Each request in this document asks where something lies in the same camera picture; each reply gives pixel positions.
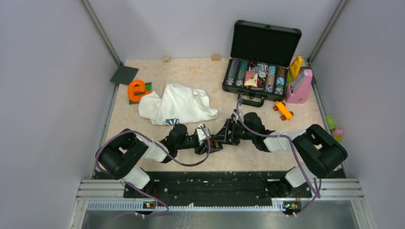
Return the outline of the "black display frame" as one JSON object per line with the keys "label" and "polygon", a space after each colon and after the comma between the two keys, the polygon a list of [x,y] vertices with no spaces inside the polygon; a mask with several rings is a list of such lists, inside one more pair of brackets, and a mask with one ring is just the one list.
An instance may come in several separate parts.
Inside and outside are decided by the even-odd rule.
{"label": "black display frame", "polygon": [[211,154],[211,153],[215,153],[215,152],[218,152],[221,150],[223,150],[222,143],[213,141],[212,139],[207,141],[207,153]]}

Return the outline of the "white t-shirt garment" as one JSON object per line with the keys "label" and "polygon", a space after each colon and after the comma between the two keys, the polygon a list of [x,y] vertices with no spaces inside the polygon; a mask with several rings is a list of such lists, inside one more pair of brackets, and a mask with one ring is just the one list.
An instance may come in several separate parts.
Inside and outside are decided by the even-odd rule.
{"label": "white t-shirt garment", "polygon": [[218,110],[210,106],[206,91],[169,83],[162,96],[156,92],[143,96],[138,114],[153,125],[176,125],[214,120]]}

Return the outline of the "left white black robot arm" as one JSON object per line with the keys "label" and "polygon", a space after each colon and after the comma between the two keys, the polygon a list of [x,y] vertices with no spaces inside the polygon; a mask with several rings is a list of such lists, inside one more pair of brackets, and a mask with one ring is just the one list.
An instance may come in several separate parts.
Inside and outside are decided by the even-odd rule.
{"label": "left white black robot arm", "polygon": [[153,192],[153,184],[150,176],[137,165],[139,160],[145,158],[160,163],[179,163],[176,156],[183,149],[194,149],[196,154],[208,156],[216,146],[211,137],[210,130],[203,124],[192,135],[188,134],[186,125],[175,124],[160,141],[125,129],[99,148],[95,155],[96,167],[113,179],[134,186],[141,197],[148,197]]}

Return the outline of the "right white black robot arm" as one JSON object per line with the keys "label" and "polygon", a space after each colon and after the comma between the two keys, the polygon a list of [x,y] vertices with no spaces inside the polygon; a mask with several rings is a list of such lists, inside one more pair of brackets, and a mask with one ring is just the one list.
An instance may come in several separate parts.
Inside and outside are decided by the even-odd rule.
{"label": "right white black robot arm", "polygon": [[324,128],[313,124],[305,130],[268,130],[255,112],[239,118],[234,112],[212,140],[221,144],[238,145],[249,140],[259,151],[290,151],[298,165],[282,178],[280,191],[287,197],[294,196],[299,186],[315,178],[326,178],[348,157],[346,149]]}

